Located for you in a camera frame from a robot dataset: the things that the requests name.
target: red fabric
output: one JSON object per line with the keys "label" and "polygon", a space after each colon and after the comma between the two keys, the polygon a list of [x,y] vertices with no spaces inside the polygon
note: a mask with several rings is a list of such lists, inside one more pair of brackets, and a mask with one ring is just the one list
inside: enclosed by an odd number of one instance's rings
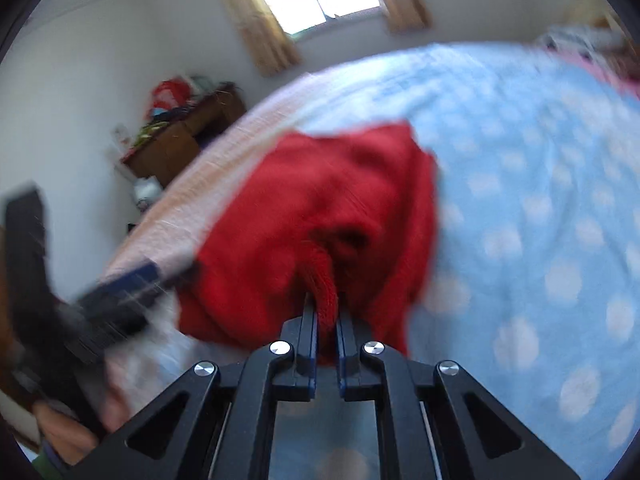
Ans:
{"label": "red fabric", "polygon": [[309,290],[327,356],[341,291],[375,339],[406,353],[405,314],[434,249],[435,173],[407,123],[285,136],[201,248],[198,279],[180,291],[180,330],[259,348]]}

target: window sill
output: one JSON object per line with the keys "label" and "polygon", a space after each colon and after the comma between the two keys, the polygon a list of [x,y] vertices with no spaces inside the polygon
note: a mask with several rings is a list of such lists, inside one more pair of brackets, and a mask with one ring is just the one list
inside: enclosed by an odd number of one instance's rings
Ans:
{"label": "window sill", "polygon": [[369,18],[375,18],[382,15],[381,7],[373,7],[371,9],[359,10],[358,12],[352,12],[339,18],[330,18],[324,23],[315,25],[313,27],[306,28],[295,34],[290,34],[289,37],[296,43],[299,41],[305,41],[314,37],[316,34],[322,34],[328,30],[332,30],[335,27],[341,27],[343,25],[349,25],[350,23],[360,22],[362,20],[368,20]]}

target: wooden cabinet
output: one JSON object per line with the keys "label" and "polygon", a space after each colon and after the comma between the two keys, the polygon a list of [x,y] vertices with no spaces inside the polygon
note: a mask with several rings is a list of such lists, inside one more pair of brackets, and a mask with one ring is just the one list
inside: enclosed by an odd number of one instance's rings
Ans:
{"label": "wooden cabinet", "polygon": [[200,153],[200,145],[222,134],[246,109],[231,85],[221,87],[187,116],[170,124],[122,163],[139,178],[155,176],[166,187]]}

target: polka dot bed sheet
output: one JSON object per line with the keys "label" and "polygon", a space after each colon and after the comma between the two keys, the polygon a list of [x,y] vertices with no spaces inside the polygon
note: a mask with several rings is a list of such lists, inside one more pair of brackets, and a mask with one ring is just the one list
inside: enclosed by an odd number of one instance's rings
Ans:
{"label": "polka dot bed sheet", "polygon": [[[454,359],[583,479],[633,435],[640,394],[640,103],[553,54],[459,45],[375,57],[300,128],[407,118],[438,157],[440,238],[407,330]],[[379,477],[372,406],[332,372],[280,408],[275,480]]]}

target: triangular cutout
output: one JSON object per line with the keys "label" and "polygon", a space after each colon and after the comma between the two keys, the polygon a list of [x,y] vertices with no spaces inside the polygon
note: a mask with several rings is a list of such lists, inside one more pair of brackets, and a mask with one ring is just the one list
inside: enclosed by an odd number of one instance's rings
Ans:
{"label": "triangular cutout", "polygon": [[176,395],[154,418],[127,439],[127,447],[154,460],[161,459],[188,400],[189,394],[186,392]]}
{"label": "triangular cutout", "polygon": [[465,394],[466,408],[489,459],[498,458],[522,447],[520,437],[507,426],[476,394]]}

